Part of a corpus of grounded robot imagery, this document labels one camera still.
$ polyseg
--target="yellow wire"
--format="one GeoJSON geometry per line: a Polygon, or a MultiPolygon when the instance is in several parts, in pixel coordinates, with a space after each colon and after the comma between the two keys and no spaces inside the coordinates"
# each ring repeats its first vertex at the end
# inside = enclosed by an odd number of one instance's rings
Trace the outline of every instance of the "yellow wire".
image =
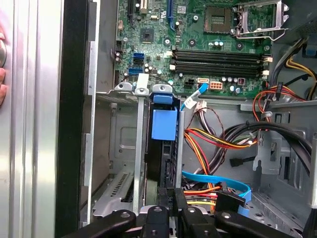
{"type": "Polygon", "coordinates": [[[213,135],[210,135],[206,132],[204,132],[203,130],[200,130],[198,128],[190,128],[190,130],[196,130],[196,131],[199,131],[200,133],[204,134],[205,136],[208,136],[209,138],[213,139],[213,140],[216,140],[216,141],[220,141],[221,143],[223,144],[226,144],[226,145],[229,145],[229,146],[232,146],[232,147],[235,147],[235,148],[247,148],[249,147],[250,145],[236,145],[236,144],[232,144],[230,142],[227,142],[225,140],[221,140],[220,138],[218,137],[215,137],[213,135]]]}
{"type": "MultiPolygon", "coordinates": [[[[197,158],[198,158],[198,160],[199,160],[199,163],[200,163],[200,165],[202,166],[202,168],[203,168],[205,174],[208,175],[208,173],[207,173],[207,168],[206,168],[205,165],[204,165],[203,158],[201,157],[201,154],[199,153],[199,150],[198,150],[198,148],[197,148],[195,142],[193,141],[192,137],[191,137],[189,134],[185,133],[184,135],[185,135],[185,137],[189,140],[189,143],[190,143],[191,146],[193,147],[194,152],[195,152],[195,154],[196,154],[196,156],[197,156],[197,158]]],[[[211,184],[211,183],[208,183],[208,187],[209,187],[209,188],[212,188],[212,184],[211,184]]]]}
{"type": "Polygon", "coordinates": [[[187,202],[188,205],[195,205],[195,204],[201,204],[201,205],[211,205],[211,206],[215,206],[216,204],[213,202],[200,202],[200,201],[189,201],[187,202]]]}
{"type": "MultiPolygon", "coordinates": [[[[298,69],[300,71],[308,73],[317,82],[317,78],[315,77],[313,72],[309,68],[307,68],[307,67],[305,67],[305,66],[303,66],[303,65],[301,65],[299,63],[293,62],[293,57],[291,57],[291,58],[289,58],[287,60],[286,66],[289,67],[289,68],[298,69]]],[[[308,94],[308,99],[311,98],[313,93],[314,93],[314,86],[311,88],[311,90],[310,90],[310,92],[308,94]]]]}

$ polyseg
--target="chip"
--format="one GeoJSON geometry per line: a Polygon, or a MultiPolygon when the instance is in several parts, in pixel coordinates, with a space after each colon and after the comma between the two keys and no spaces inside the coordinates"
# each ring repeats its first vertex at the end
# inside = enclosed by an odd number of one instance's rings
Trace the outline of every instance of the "chip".
{"type": "Polygon", "coordinates": [[[154,29],[142,28],[140,30],[140,42],[141,43],[153,43],[154,42],[154,29]]]}
{"type": "Polygon", "coordinates": [[[231,9],[208,6],[205,9],[204,32],[230,34],[231,9]]]}
{"type": "Polygon", "coordinates": [[[178,14],[186,14],[186,7],[185,6],[177,6],[177,13],[178,14]]]}

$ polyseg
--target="white label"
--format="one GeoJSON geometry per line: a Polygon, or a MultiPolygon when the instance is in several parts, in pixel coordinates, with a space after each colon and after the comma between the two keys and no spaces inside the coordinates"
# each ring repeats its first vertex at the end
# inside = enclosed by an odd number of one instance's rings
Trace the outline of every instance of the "white label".
{"type": "Polygon", "coordinates": [[[162,12],[160,13],[160,17],[161,17],[161,18],[166,18],[166,11],[162,11],[162,12]]]}
{"type": "Polygon", "coordinates": [[[137,88],[148,88],[149,75],[147,73],[139,73],[137,88]]]}

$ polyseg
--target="black ram slot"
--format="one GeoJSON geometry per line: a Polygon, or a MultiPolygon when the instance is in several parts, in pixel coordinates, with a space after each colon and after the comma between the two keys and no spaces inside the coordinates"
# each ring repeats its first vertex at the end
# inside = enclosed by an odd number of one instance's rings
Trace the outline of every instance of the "black ram slot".
{"type": "Polygon", "coordinates": [[[224,59],[223,57],[203,57],[203,56],[179,57],[179,56],[176,56],[175,59],[181,60],[181,61],[260,65],[259,60],[245,60],[245,59],[239,59],[239,58],[224,59]]]}
{"type": "Polygon", "coordinates": [[[176,66],[186,66],[186,67],[214,67],[214,68],[227,68],[227,69],[239,69],[239,70],[252,70],[259,72],[263,68],[261,65],[232,65],[232,64],[225,64],[225,63],[204,63],[204,62],[187,62],[187,61],[179,61],[176,60],[175,63],[173,63],[176,66]]]}
{"type": "Polygon", "coordinates": [[[188,68],[188,67],[176,67],[176,73],[193,74],[193,75],[217,75],[217,76],[232,76],[232,77],[259,77],[258,73],[251,73],[245,71],[235,70],[221,70],[221,69],[201,69],[201,68],[188,68]]]}
{"type": "Polygon", "coordinates": [[[223,56],[223,57],[240,57],[246,59],[257,59],[261,60],[262,56],[259,54],[248,54],[248,53],[232,53],[232,52],[210,52],[210,51],[189,51],[189,50],[174,50],[175,55],[188,54],[188,55],[207,55],[207,56],[223,56]]]}

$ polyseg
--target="screw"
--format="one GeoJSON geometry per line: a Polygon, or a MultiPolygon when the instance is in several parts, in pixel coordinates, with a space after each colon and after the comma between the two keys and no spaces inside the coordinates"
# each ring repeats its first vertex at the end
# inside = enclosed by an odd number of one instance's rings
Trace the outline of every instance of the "screw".
{"type": "Polygon", "coordinates": [[[189,211],[189,212],[193,213],[193,212],[195,212],[195,209],[194,209],[194,208],[192,208],[192,207],[189,207],[189,208],[187,208],[187,211],[189,211]]]}
{"type": "Polygon", "coordinates": [[[123,212],[122,214],[121,214],[121,217],[122,218],[128,218],[130,216],[130,214],[128,214],[127,212],[123,212]]]}
{"type": "Polygon", "coordinates": [[[231,217],[230,214],[226,212],[223,212],[221,215],[226,219],[229,219],[231,217]]]}

